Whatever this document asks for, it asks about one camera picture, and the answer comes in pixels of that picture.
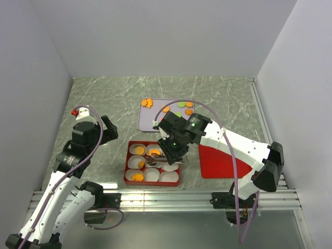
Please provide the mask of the orange fish cookie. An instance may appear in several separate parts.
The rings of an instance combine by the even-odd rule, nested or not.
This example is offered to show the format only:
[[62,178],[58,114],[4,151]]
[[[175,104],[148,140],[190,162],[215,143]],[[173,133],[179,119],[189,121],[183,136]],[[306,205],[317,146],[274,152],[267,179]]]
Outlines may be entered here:
[[162,155],[162,152],[158,149],[151,149],[149,151],[149,155],[150,156],[161,156]]
[[136,181],[136,182],[142,182],[144,181],[145,177],[143,174],[137,173],[132,175],[132,181]]

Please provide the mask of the metal tongs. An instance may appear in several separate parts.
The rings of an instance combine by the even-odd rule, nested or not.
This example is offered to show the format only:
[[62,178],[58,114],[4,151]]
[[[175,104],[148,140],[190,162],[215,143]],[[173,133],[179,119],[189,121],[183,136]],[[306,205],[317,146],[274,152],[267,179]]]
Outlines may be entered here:
[[145,155],[144,159],[146,160],[148,165],[155,165],[157,163],[167,163],[168,165],[187,164],[189,162],[186,156],[176,160],[169,160],[166,156],[154,157],[154,156]]

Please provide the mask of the orange dotted round cookie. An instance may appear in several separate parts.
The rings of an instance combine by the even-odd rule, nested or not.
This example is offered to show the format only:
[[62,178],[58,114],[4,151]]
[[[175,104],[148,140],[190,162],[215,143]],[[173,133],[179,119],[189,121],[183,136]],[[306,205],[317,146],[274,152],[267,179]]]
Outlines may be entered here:
[[145,155],[145,148],[143,146],[138,146],[135,148],[135,153],[137,155],[143,156],[143,155]]

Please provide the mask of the orange swirl cookie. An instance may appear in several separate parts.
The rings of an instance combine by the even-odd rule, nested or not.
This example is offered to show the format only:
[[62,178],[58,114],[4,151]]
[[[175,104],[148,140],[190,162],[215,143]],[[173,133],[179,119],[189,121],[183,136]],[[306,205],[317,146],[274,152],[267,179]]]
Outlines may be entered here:
[[138,163],[138,168],[139,169],[143,168],[144,166],[145,166],[145,161],[144,160],[142,160]]

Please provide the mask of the orange round sandwich cookie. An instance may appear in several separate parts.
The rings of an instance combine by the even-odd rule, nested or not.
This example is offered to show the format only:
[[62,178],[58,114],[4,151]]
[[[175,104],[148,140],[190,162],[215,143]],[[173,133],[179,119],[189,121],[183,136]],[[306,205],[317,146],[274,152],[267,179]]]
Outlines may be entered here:
[[163,113],[167,113],[169,110],[170,110],[169,106],[165,106],[165,105],[162,106],[162,112]]

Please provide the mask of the red box lid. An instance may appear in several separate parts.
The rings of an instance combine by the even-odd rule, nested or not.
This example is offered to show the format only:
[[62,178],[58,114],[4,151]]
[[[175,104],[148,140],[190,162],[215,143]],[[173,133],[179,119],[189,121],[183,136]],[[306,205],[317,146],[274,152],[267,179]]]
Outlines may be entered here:
[[215,148],[199,145],[202,178],[234,178],[232,158]]

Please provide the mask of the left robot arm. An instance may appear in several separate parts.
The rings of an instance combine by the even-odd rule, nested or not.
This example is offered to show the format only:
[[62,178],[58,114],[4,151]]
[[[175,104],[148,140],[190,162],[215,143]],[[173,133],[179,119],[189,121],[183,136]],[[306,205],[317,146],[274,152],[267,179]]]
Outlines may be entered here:
[[72,138],[57,155],[50,181],[34,213],[19,233],[10,234],[7,248],[61,248],[65,232],[89,209],[105,213],[108,209],[103,186],[85,182],[64,207],[66,198],[84,170],[90,165],[92,153],[99,145],[118,138],[117,127],[104,115],[77,121]]

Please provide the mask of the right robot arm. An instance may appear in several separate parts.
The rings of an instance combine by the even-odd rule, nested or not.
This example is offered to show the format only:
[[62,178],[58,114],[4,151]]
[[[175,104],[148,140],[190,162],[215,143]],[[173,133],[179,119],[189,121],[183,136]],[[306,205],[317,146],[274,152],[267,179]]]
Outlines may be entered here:
[[259,190],[275,192],[284,166],[283,146],[248,139],[225,128],[206,116],[192,114],[188,119],[167,112],[161,121],[153,121],[153,128],[161,134],[158,145],[168,164],[180,162],[189,151],[189,144],[197,144],[203,154],[217,161],[244,163],[250,172],[234,181],[229,203],[240,207],[250,195]]

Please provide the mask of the white paper cup middle right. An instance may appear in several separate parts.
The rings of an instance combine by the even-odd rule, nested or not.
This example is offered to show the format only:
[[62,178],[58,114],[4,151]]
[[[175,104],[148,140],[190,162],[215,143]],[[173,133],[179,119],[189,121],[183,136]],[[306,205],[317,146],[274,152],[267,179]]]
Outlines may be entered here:
[[172,165],[169,165],[168,163],[163,163],[163,164],[161,165],[161,168],[162,168],[162,170],[164,170],[164,171],[172,172],[172,171],[176,171],[176,170],[178,170],[178,168],[179,168],[179,164],[178,164],[178,163],[174,163],[174,164],[172,164]]

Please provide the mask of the white paper cup middle left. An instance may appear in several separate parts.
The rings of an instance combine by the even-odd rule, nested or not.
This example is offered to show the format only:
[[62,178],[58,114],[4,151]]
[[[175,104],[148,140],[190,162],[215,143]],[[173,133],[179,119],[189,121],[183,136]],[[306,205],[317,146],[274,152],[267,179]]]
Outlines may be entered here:
[[133,155],[128,159],[127,166],[129,169],[139,169],[138,168],[138,163],[144,159],[143,156],[140,155]]

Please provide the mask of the white paper cup bottom left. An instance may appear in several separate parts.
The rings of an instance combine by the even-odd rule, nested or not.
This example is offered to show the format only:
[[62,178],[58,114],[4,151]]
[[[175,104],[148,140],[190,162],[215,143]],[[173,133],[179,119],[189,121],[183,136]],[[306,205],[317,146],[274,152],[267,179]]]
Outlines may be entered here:
[[140,174],[144,175],[143,171],[141,171],[141,170],[138,170],[138,169],[128,169],[126,171],[126,173],[125,173],[125,179],[127,181],[132,181],[132,175],[137,174],[137,173],[140,173]]

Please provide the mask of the small orange flower cookie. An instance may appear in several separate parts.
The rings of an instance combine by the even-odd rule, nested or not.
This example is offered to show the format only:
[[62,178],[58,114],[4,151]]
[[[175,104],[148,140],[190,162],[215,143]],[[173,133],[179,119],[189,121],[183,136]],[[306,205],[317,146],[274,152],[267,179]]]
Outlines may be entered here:
[[186,102],[186,107],[193,108],[193,102]]

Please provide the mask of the orange fish cookie corner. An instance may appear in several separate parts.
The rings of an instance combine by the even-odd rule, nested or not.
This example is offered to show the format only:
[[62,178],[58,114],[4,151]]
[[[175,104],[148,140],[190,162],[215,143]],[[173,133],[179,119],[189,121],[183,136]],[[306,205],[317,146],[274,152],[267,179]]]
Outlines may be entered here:
[[146,99],[145,107],[151,108],[152,106],[153,106],[153,100],[152,99]]

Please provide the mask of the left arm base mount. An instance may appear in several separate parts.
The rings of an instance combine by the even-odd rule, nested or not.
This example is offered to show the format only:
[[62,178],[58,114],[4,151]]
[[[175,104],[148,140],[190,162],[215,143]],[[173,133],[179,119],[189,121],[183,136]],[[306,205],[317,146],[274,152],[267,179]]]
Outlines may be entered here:
[[94,204],[84,214],[84,221],[89,225],[99,225],[106,221],[106,216],[111,212],[110,209],[115,209],[117,212],[120,208],[121,194],[106,193],[102,200]]

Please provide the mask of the aluminium rail frame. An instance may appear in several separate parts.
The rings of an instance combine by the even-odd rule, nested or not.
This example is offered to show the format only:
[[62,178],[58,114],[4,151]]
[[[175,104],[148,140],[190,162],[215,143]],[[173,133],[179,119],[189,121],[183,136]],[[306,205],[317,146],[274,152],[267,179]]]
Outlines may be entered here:
[[211,194],[228,191],[231,179],[204,179],[198,148],[192,145],[189,162],[180,167],[177,187],[128,186],[124,180],[130,141],[155,141],[158,133],[138,129],[140,101],[143,98],[193,99],[208,105],[225,128],[255,141],[271,143],[264,113],[253,78],[217,76],[128,76],[76,77],[51,154],[48,171],[56,156],[71,138],[75,119],[71,110],[88,104],[107,115],[118,127],[119,138],[99,147],[82,182],[103,185],[107,193],[120,193],[124,211],[210,211]]

